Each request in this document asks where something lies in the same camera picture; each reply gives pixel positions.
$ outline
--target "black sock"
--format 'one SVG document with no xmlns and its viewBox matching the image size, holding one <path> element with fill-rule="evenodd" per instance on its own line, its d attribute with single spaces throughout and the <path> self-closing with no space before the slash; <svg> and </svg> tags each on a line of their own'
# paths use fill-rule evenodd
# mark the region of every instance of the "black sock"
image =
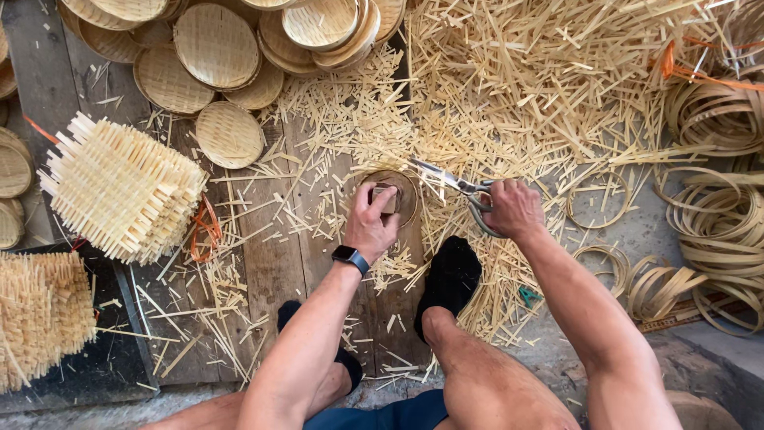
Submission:
<svg viewBox="0 0 764 430">
<path fill-rule="evenodd" d="M 416 307 L 414 330 L 427 343 L 422 332 L 422 314 L 432 306 L 442 306 L 456 315 L 467 306 L 478 287 L 483 268 L 466 239 L 451 236 L 432 257 L 425 279 L 425 292 Z"/>
<path fill-rule="evenodd" d="M 279 308 L 278 312 L 279 319 L 276 322 L 276 327 L 278 327 L 279 333 L 281 333 L 281 331 L 284 329 L 284 326 L 287 325 L 287 322 L 289 322 L 289 319 L 292 317 L 292 315 L 297 313 L 297 309 L 299 309 L 300 305 L 300 302 L 297 300 L 288 300 L 285 301 L 283 305 L 281 305 L 281 308 Z M 348 370 L 351 382 L 351 388 L 348 394 L 352 393 L 355 391 L 356 387 L 358 387 L 358 384 L 361 383 L 361 377 L 363 376 L 361 363 L 359 363 L 358 359 L 353 357 L 343 347 L 339 347 L 337 349 L 335 363 L 342 363 L 342 365 L 345 366 L 345 369 Z"/>
</svg>

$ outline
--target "green clothespin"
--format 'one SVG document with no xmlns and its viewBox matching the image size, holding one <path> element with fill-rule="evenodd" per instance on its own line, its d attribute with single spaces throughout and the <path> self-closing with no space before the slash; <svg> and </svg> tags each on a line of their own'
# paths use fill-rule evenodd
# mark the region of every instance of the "green clothespin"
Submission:
<svg viewBox="0 0 764 430">
<path fill-rule="evenodd" d="M 538 298 L 539 300 L 541 300 L 541 296 L 537 295 L 535 292 L 530 291 L 528 288 L 520 287 L 520 288 L 517 289 L 517 291 L 520 292 L 520 297 L 523 298 L 523 300 L 526 303 L 526 307 L 528 309 L 531 308 L 531 306 L 530 306 L 530 299 L 531 298 Z"/>
</svg>

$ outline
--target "blue shorts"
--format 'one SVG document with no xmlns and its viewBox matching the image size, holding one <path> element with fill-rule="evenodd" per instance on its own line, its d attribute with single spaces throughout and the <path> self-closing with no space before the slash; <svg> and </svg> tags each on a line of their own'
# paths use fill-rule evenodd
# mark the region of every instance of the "blue shorts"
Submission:
<svg viewBox="0 0 764 430">
<path fill-rule="evenodd" d="M 382 409 L 326 409 L 309 419 L 303 430 L 432 430 L 448 412 L 443 390 L 433 389 Z"/>
</svg>

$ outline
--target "forearm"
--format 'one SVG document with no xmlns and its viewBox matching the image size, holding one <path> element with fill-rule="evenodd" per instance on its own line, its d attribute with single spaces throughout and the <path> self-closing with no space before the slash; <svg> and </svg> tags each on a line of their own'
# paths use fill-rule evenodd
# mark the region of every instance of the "forearm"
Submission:
<svg viewBox="0 0 764 430">
<path fill-rule="evenodd" d="M 588 371 L 623 369 L 655 356 L 613 295 L 542 225 L 517 241 L 560 328 Z"/>
<path fill-rule="evenodd" d="M 336 262 L 281 332 L 247 391 L 241 423 L 299 428 L 337 354 L 342 325 L 361 281 L 353 265 Z"/>
</svg>

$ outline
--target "hand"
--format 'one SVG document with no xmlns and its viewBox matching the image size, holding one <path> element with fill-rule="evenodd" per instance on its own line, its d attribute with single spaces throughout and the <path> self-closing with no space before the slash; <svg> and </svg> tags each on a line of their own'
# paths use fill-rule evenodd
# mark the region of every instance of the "hand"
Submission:
<svg viewBox="0 0 764 430">
<path fill-rule="evenodd" d="M 387 188 L 369 204 L 369 193 L 376 185 L 374 182 L 367 182 L 355 192 L 343 243 L 356 248 L 369 265 L 377 261 L 385 250 L 395 243 L 400 218 L 398 213 L 394 213 L 382 221 L 382 209 L 395 195 L 395 187 Z"/>
<path fill-rule="evenodd" d="M 490 186 L 490 198 L 494 210 L 483 212 L 483 220 L 490 228 L 515 242 L 531 233 L 546 231 L 541 195 L 523 182 L 495 181 Z"/>
</svg>

